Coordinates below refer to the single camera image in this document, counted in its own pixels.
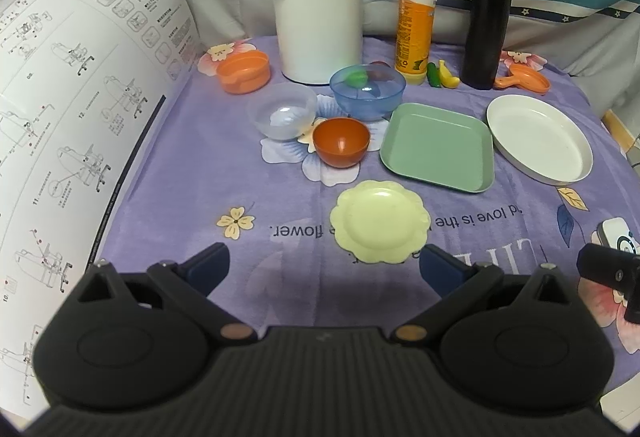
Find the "pale yellow scalloped plate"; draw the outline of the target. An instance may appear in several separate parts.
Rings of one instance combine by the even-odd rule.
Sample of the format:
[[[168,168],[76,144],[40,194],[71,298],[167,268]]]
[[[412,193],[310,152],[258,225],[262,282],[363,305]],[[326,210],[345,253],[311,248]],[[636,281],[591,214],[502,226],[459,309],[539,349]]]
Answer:
[[[337,197],[330,223],[336,244],[360,263],[397,265],[426,244],[431,216],[400,183],[366,180]]]

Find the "green square plate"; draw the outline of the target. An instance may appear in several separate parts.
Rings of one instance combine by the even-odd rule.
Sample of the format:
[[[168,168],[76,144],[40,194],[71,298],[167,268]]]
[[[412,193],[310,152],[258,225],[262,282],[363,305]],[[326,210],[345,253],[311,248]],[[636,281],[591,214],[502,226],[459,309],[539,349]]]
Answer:
[[[494,147],[481,120],[419,103],[393,111],[378,151],[394,174],[465,193],[495,181]]]

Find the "white round plate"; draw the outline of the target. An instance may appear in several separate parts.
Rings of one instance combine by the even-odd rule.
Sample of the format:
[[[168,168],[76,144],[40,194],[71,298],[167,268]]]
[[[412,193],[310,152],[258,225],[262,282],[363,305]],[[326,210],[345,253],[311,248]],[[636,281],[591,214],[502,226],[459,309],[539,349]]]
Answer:
[[[590,175],[593,153],[586,136],[554,106],[506,94],[489,103],[486,120],[498,151],[526,176],[565,186]]]

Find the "red orange small bowl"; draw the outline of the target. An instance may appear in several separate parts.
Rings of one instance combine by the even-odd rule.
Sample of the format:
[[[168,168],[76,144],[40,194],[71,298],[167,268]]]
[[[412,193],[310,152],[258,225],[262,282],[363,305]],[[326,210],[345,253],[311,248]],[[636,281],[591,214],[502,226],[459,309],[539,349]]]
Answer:
[[[326,165],[338,169],[360,163],[370,144],[366,125],[350,117],[334,117],[320,123],[312,133],[314,149]]]

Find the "clear plastic bowl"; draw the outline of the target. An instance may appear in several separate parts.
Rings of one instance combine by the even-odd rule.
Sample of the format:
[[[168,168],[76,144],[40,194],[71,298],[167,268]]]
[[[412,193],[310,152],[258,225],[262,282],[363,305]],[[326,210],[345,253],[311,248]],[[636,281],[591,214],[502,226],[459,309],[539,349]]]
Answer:
[[[271,84],[250,95],[247,116],[256,129],[269,139],[296,139],[316,118],[317,93],[292,82]]]

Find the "blue transparent bowl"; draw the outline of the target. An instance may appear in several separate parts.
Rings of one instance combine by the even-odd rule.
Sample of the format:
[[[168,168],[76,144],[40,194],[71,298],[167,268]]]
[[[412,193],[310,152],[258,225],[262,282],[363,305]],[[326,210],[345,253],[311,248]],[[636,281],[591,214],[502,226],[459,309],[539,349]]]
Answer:
[[[344,83],[350,72],[368,73],[367,87],[352,88]],[[401,105],[407,83],[394,68],[370,64],[352,65],[337,71],[329,81],[337,105],[350,117],[361,122],[386,118]]]

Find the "purple floral tablecloth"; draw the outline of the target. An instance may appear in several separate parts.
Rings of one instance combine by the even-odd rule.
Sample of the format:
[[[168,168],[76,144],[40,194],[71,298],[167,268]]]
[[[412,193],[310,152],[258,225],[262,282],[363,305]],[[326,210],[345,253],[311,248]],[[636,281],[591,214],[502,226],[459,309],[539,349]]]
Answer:
[[[529,275],[549,261],[576,280],[579,249],[604,220],[639,228],[639,180],[586,96],[554,66],[547,101],[586,135],[590,175],[560,191],[503,157],[481,194],[419,181],[428,239],[468,264],[489,261]],[[102,255],[122,271],[182,261],[214,242],[231,253],[213,301],[257,330],[271,325],[376,325],[391,330],[430,307],[436,293],[418,263],[360,263],[335,242],[330,212],[340,193],[386,180],[378,154],[351,171],[321,174],[306,145],[258,134],[244,97],[195,74],[158,134],[140,177],[114,217]]]

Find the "toy banana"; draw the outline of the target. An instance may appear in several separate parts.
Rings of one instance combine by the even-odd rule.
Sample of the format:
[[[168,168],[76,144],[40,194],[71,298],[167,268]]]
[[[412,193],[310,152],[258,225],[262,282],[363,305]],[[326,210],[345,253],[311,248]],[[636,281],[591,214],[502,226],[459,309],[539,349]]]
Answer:
[[[450,72],[444,60],[438,61],[438,74],[442,87],[456,89],[460,85],[460,78]]]

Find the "green toy cucumber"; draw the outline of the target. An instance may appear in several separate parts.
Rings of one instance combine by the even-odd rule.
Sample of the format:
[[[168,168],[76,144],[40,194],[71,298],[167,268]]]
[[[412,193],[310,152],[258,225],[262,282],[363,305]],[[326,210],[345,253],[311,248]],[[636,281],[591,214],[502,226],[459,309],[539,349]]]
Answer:
[[[430,62],[429,64],[427,64],[426,68],[426,77],[430,86],[433,88],[442,87],[442,81],[440,80],[439,69],[437,65],[433,62]]]

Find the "orange toy pan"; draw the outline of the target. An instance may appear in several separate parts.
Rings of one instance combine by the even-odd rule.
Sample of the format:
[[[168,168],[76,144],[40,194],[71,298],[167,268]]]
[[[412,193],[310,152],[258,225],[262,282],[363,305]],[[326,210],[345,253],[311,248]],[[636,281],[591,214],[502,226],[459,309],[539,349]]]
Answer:
[[[537,72],[527,65],[512,64],[508,68],[508,75],[495,79],[494,87],[496,89],[518,87],[533,93],[545,94],[551,85],[541,72]]]

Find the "orange cup with spout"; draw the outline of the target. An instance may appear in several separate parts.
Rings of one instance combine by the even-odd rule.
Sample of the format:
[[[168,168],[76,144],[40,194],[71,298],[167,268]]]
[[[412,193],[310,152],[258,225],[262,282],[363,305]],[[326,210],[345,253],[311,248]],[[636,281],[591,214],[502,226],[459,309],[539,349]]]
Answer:
[[[230,56],[218,65],[217,78],[226,93],[245,94],[256,91],[270,81],[269,56],[258,50]]]

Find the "green toy vegetable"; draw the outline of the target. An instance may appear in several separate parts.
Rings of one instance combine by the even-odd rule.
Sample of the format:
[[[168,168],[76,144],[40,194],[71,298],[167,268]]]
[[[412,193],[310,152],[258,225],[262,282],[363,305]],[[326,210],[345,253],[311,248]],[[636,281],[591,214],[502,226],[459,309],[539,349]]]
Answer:
[[[369,82],[368,73],[363,70],[350,72],[345,76],[344,83],[352,88],[367,87]]]

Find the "brown toy chestnut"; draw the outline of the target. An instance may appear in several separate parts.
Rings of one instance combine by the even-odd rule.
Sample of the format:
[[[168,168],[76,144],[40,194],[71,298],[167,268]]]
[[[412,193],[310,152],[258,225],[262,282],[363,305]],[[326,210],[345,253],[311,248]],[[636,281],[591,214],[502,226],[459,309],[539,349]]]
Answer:
[[[375,66],[384,66],[387,68],[390,68],[390,66],[388,65],[388,63],[384,62],[384,61],[372,61],[370,63],[370,65],[375,65]]]

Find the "white instruction sheet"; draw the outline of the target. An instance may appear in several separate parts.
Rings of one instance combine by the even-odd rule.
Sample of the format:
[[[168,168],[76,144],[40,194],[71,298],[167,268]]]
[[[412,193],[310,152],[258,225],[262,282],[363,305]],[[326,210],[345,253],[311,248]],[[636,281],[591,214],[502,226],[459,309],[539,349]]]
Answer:
[[[47,405],[34,350],[99,257],[189,80],[186,0],[1,0],[1,406]]]

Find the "black thermos flask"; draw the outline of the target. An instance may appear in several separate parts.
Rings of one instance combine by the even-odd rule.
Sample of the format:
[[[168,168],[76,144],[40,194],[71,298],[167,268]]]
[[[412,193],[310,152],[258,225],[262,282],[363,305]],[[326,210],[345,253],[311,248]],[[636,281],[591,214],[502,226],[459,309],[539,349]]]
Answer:
[[[460,78],[465,85],[489,90],[495,82],[512,0],[472,0]]]

